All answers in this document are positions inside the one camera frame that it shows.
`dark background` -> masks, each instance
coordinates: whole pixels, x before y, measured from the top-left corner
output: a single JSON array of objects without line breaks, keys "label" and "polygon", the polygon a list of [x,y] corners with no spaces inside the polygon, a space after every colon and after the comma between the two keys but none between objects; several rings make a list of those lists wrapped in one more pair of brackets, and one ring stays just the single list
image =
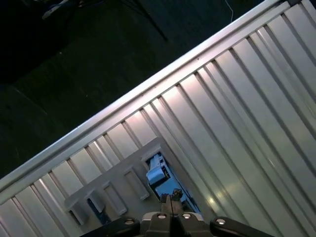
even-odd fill
[{"label": "dark background", "polygon": [[[106,0],[78,9],[67,44],[0,91],[0,178],[231,21],[225,0],[140,2],[168,41],[141,14]],[[235,20],[262,1],[228,2]]]}]

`corrugated metal panel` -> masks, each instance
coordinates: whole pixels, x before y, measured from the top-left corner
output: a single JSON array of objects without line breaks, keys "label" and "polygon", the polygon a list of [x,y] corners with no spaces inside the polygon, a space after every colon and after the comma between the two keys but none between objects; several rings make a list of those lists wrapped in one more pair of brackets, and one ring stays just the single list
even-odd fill
[{"label": "corrugated metal panel", "polygon": [[[277,2],[265,1],[2,179],[1,236],[91,229],[65,211],[65,198],[156,137],[215,215],[274,236],[315,236],[316,11],[307,0]],[[148,192],[133,170],[125,179],[142,202]],[[105,192],[118,215],[129,208],[113,199],[122,195],[115,186]]]}]

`white cable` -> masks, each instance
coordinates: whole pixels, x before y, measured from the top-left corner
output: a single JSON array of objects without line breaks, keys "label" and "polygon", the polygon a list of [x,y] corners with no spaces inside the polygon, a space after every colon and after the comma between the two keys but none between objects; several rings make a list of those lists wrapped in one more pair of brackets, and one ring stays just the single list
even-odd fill
[{"label": "white cable", "polygon": [[231,16],[231,23],[233,22],[233,18],[234,18],[234,10],[232,9],[232,7],[229,5],[229,3],[227,2],[227,0],[225,0],[227,6],[229,7],[229,10],[232,12],[232,16]]}]

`blue component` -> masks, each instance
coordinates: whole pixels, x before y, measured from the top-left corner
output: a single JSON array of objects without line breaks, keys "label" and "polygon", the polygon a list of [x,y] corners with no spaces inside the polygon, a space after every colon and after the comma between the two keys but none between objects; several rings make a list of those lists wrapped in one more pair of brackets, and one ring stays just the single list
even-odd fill
[{"label": "blue component", "polygon": [[183,193],[181,202],[186,201],[194,212],[200,213],[198,207],[192,202],[188,191],[179,183],[160,153],[150,159],[150,170],[146,176],[150,187],[155,190],[159,197],[162,194],[172,194],[174,189],[181,189]]},{"label": "blue component", "polygon": [[155,155],[154,158],[150,160],[150,170],[146,174],[146,176],[150,185],[158,182],[165,177],[160,165],[159,155]]},{"label": "blue component", "polygon": [[91,201],[91,199],[88,198],[87,203],[92,209],[94,215],[98,218],[98,220],[100,221],[102,225],[106,225],[111,222],[111,219],[108,217],[105,211],[103,210],[99,212],[97,208],[95,207],[95,205],[93,204],[93,202]]}]

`screw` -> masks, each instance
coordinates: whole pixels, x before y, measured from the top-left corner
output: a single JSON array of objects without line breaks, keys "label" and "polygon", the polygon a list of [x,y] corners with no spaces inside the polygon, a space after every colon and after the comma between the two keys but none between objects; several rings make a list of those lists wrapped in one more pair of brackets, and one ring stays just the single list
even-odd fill
[{"label": "screw", "polygon": [[164,219],[164,218],[166,218],[166,215],[165,215],[165,214],[159,214],[159,215],[158,215],[158,218],[159,218],[159,219]]},{"label": "screw", "polygon": [[220,225],[223,225],[223,224],[225,224],[226,221],[223,220],[223,219],[217,219],[216,222],[217,222],[218,224],[220,224]]},{"label": "screw", "polygon": [[189,219],[191,217],[191,215],[188,213],[185,213],[182,215],[182,217],[184,217],[184,219]]},{"label": "screw", "polygon": [[128,219],[127,221],[125,221],[126,225],[133,225],[134,221],[132,219]]}]

